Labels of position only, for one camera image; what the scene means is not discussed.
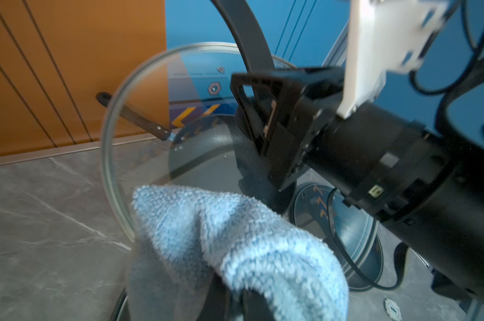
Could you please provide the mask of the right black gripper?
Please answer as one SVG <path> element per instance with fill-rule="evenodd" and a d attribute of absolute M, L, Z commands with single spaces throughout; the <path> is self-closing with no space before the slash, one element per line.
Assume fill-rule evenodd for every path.
<path fill-rule="evenodd" d="M 328 123 L 321 100 L 343 91 L 344 69 L 316 67 L 235 73 L 231 91 L 268 180 L 282 191 L 305 171 L 313 141 Z"/>

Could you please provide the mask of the light blue microfibre cloth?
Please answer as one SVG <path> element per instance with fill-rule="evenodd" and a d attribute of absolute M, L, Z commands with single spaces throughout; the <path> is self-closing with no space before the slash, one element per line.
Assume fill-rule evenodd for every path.
<path fill-rule="evenodd" d="M 345 320 L 348 285 L 333 251 L 262 202 L 194 187 L 134 191 L 132 320 L 196 320 L 212 278 L 233 298 L 261 294 L 276 320 Z"/>

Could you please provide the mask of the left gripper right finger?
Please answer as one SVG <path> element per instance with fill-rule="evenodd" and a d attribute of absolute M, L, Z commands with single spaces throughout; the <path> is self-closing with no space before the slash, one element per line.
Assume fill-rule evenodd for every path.
<path fill-rule="evenodd" d="M 243 290 L 241 295 L 244 321 L 274 321 L 274 315 L 262 294 Z"/>

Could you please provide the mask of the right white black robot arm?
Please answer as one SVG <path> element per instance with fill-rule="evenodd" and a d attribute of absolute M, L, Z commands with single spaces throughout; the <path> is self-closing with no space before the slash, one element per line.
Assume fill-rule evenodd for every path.
<path fill-rule="evenodd" d="M 278 189 L 313 168 L 344 196 L 426 258 L 434 289 L 484 303 L 484 150 L 449 122 L 453 100 L 484 83 L 484 58 L 443 97 L 438 135 L 366 103 L 336 115 L 348 86 L 341 68 L 281 70 L 267 49 L 241 53 L 247 71 L 231 90 L 249 136 Z"/>

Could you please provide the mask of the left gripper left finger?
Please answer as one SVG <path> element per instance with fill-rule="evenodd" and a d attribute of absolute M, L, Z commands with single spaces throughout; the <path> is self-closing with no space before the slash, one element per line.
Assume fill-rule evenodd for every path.
<path fill-rule="evenodd" d="M 197 321 L 226 321 L 230 316 L 231 292 L 220 276 L 212 278 Z"/>

